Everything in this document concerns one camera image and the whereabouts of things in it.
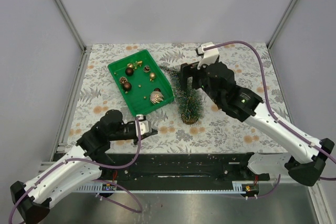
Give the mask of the small green christmas tree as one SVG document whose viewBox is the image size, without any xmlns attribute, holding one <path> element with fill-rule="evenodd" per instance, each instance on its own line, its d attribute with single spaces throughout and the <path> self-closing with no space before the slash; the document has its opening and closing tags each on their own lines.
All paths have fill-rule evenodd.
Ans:
<svg viewBox="0 0 336 224">
<path fill-rule="evenodd" d="M 190 86 L 186 90 L 181 90 L 180 70 L 177 68 L 167 66 L 160 66 L 160 68 L 170 80 L 177 110 L 182 122 L 187 125 L 195 124 L 204 115 L 201 93 Z"/>
</svg>

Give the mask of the green plastic tray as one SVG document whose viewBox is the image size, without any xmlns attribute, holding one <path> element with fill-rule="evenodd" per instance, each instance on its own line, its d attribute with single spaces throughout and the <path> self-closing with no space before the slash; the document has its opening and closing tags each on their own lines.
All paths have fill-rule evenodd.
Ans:
<svg viewBox="0 0 336 224">
<path fill-rule="evenodd" d="M 140 60 L 143 61 L 142 66 L 134 69 L 134 74 L 132 76 L 127 76 L 125 74 L 127 64 Z M 150 67 L 150 72 L 145 73 L 143 71 L 145 66 Z M 146 49 L 110 63 L 108 65 L 108 70 L 133 116 L 138 114 L 149 114 L 174 101 L 172 87 L 167 77 Z M 150 73 L 156 74 L 154 80 L 150 80 Z M 125 92 L 123 90 L 122 84 L 119 83 L 121 77 L 126 77 L 128 82 L 132 84 L 132 89 L 130 91 Z M 156 88 L 163 94 L 164 101 L 158 104 L 152 104 L 150 101 L 150 94 Z"/>
</svg>

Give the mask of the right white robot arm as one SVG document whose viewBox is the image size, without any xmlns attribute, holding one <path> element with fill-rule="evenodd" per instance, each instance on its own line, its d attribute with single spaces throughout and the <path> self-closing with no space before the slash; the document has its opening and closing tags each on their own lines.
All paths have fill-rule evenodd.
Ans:
<svg viewBox="0 0 336 224">
<path fill-rule="evenodd" d="M 274 119 L 263 99 L 237 85 L 234 72 L 225 64 L 216 62 L 201 68 L 197 65 L 181 65 L 182 89 L 192 78 L 192 88 L 202 89 L 226 115 L 260 130 L 287 150 L 278 154 L 249 153 L 248 161 L 239 166 L 240 176 L 250 180 L 260 174 L 288 175 L 302 185 L 313 186 L 325 168 L 334 142 L 311 136 L 304 142 L 304 132 L 286 120 Z"/>
</svg>

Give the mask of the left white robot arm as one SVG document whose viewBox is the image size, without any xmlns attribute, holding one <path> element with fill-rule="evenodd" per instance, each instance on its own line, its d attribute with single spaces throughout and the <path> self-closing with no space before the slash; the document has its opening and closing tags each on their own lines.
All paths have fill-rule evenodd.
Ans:
<svg viewBox="0 0 336 224">
<path fill-rule="evenodd" d="M 62 158 L 35 178 L 10 187 L 14 204 L 8 222 L 20 214 L 23 223 L 39 223 L 61 199 L 83 184 L 99 178 L 109 179 L 115 170 L 125 169 L 138 159 L 143 139 L 156 135 L 151 122 L 139 114 L 124 123 L 119 110 L 109 110 L 90 130 L 83 133 L 76 144 Z M 112 141 L 133 140 L 137 151 L 124 165 L 116 165 L 106 154 Z"/>
</svg>

